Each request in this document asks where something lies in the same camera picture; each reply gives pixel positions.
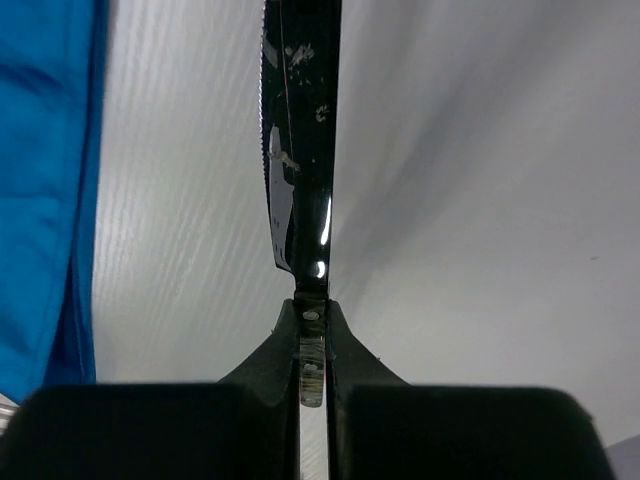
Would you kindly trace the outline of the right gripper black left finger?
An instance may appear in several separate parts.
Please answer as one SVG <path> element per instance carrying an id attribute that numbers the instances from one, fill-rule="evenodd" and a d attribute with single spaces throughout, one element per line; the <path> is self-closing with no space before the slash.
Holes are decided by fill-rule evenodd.
<path id="1" fill-rule="evenodd" d="M 65 385 L 20 406 L 1 439 L 4 479 L 297 479 L 298 326 L 213 383 Z"/>

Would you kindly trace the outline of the blue cloth napkin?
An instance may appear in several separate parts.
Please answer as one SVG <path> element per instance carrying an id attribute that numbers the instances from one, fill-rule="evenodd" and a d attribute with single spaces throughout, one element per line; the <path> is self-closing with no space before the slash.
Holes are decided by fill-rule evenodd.
<path id="1" fill-rule="evenodd" d="M 109 5 L 1 5 L 1 392 L 91 384 Z"/>

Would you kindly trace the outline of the black handled steak knife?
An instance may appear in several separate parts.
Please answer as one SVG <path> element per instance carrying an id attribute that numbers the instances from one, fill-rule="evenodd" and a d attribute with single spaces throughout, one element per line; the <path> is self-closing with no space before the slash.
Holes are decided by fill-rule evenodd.
<path id="1" fill-rule="evenodd" d="M 272 250 L 294 278 L 302 405 L 323 403 L 342 4 L 266 1 L 260 137 Z"/>

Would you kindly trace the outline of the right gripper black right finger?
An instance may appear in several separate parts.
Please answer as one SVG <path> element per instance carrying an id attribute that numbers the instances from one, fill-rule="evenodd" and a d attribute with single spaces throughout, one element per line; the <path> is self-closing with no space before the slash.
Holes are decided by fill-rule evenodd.
<path id="1" fill-rule="evenodd" d="M 412 385 L 327 307 L 332 479 L 612 479 L 591 416 L 551 388 Z"/>

